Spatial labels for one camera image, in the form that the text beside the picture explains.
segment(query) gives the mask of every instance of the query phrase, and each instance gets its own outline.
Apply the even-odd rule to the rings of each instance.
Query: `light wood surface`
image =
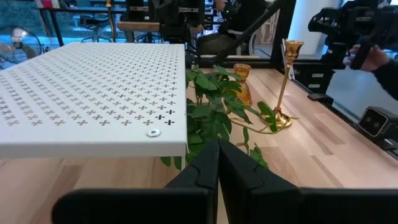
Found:
[[[158,22],[118,22],[116,26],[119,30],[126,32],[141,31],[141,32],[158,32]],[[192,34],[198,34],[203,31],[203,26],[191,27]]]
[[[281,82],[275,70],[252,70],[253,105],[266,101],[273,107]],[[194,99],[192,89],[187,95]],[[282,106],[300,118],[291,128],[275,135],[250,133],[250,143],[257,143],[276,174],[298,186],[398,188],[398,162],[293,83]],[[234,126],[231,139],[243,141],[241,133]],[[0,159],[0,223],[48,224],[52,205],[72,189],[161,188],[177,174],[158,158]],[[218,220],[227,223],[221,194]]]

